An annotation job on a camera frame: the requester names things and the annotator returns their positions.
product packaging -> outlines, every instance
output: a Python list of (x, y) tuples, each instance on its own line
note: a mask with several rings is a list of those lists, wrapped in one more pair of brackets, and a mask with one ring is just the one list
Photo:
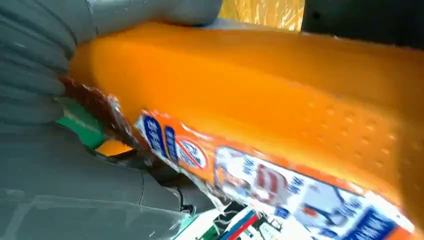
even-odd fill
[(200, 133), (157, 111), (143, 110), (135, 127), (158, 157), (210, 196), (249, 205), (283, 226), (298, 222), (311, 239), (401, 240), (414, 231), (382, 197), (318, 169)]

clear plastic bag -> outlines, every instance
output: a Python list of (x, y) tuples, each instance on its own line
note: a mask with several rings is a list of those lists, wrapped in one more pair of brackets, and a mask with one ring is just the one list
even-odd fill
[(219, 16), (299, 32), (305, 0), (224, 0)]

printed logo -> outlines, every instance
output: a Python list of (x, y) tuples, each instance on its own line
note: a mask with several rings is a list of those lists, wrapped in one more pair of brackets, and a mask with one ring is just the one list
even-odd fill
[(281, 173), (262, 164), (257, 167), (253, 197), (259, 201), (277, 206), (286, 204), (288, 183)]
[(176, 154), (179, 159), (190, 167), (203, 169), (206, 166), (206, 156), (195, 143), (188, 140), (177, 140)]

orange plastic surface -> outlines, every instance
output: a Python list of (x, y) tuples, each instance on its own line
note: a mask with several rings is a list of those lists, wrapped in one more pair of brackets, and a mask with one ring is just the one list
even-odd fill
[(423, 66), (421, 51), (335, 37), (148, 23), (80, 47), (71, 76), (132, 125), (158, 110), (371, 189), (422, 239)]
[(111, 139), (102, 143), (96, 152), (99, 152), (105, 156), (115, 156), (132, 150), (133, 148), (126, 145), (125, 143)]

plastic wrapper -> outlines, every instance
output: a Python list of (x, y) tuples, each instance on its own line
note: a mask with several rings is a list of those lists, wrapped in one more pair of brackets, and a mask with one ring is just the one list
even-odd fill
[(118, 99), (113, 95), (105, 95), (95, 87), (89, 87), (76, 82), (71, 77), (60, 79), (66, 88), (66, 95), (86, 108), (93, 116), (110, 131), (108, 135), (117, 137), (120, 141), (139, 148), (139, 142), (134, 137), (130, 124), (120, 111)]
[(414, 231), (382, 197), (317, 169), (200, 133), (157, 111), (144, 110), (135, 127), (157, 156), (209, 196), (247, 204), (283, 225), (300, 223), (311, 239), (405, 239)]
[(221, 18), (299, 32), (305, 0), (224, 0)]

